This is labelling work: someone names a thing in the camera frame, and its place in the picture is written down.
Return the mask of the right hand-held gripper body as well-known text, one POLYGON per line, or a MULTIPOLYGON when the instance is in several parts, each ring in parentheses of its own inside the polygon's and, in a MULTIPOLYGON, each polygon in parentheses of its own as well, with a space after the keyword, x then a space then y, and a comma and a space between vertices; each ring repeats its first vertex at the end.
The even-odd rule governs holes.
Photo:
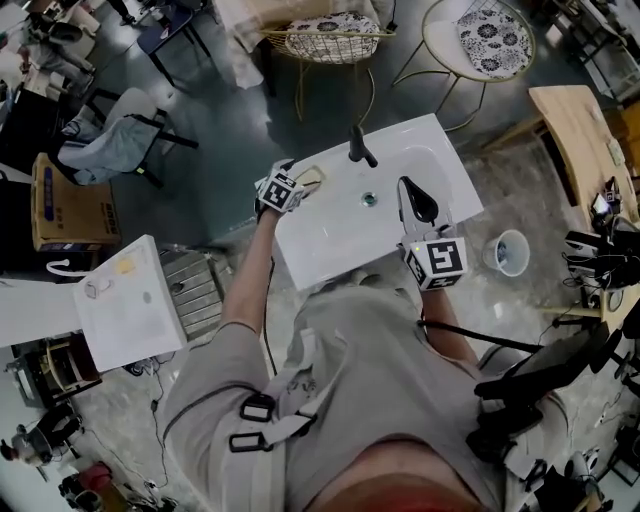
POLYGON ((466 245, 454 225, 405 225, 402 260, 420 291, 455 285, 467 272, 466 245))

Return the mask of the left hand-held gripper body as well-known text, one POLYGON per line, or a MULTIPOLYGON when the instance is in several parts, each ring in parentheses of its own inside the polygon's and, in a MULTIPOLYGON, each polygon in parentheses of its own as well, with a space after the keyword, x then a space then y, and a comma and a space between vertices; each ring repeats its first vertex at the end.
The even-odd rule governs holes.
POLYGON ((257 221, 267 209, 279 214, 291 212, 306 197, 305 187, 282 169, 273 169, 268 176, 255 183, 255 189, 254 210, 257 221))

